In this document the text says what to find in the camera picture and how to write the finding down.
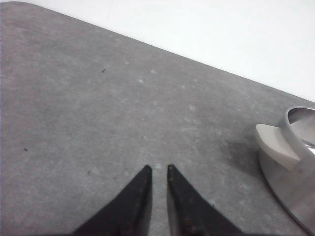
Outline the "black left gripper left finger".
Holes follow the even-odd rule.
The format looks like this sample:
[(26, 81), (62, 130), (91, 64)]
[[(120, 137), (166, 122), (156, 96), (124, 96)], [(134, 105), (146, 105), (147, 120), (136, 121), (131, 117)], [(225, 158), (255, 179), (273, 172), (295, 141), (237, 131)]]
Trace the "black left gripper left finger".
[(147, 236), (152, 216), (152, 168), (144, 166), (106, 206), (83, 223), (74, 236)]

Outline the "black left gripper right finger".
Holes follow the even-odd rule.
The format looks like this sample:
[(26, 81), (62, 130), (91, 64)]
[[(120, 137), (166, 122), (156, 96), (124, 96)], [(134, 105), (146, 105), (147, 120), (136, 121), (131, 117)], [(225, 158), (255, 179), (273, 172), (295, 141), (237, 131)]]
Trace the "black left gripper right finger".
[(211, 206), (175, 165), (167, 166), (167, 212), (172, 236), (240, 236), (243, 232)]

